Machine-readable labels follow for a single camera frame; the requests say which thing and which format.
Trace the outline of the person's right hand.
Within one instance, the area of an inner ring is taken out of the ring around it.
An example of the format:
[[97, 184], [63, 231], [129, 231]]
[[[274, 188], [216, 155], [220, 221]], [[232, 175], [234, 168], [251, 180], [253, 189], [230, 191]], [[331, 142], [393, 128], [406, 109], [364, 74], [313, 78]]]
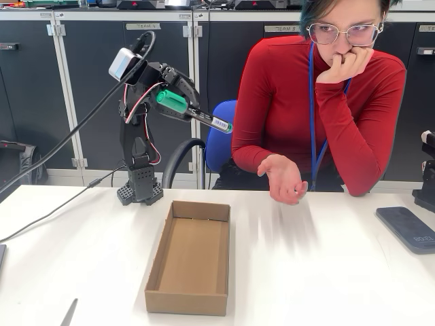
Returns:
[[295, 162], [279, 154], [271, 154], [260, 163], [258, 176], [267, 175], [269, 193], [273, 200], [284, 204], [298, 204], [308, 189], [302, 181]]

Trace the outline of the person's left hand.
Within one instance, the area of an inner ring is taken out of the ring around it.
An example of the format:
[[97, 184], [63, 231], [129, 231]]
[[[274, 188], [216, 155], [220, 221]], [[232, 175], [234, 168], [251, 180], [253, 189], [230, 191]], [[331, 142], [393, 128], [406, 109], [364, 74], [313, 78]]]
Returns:
[[372, 58], [372, 48], [352, 47], [346, 54], [335, 54], [332, 65], [321, 73], [316, 82], [318, 84], [338, 84], [364, 72]]

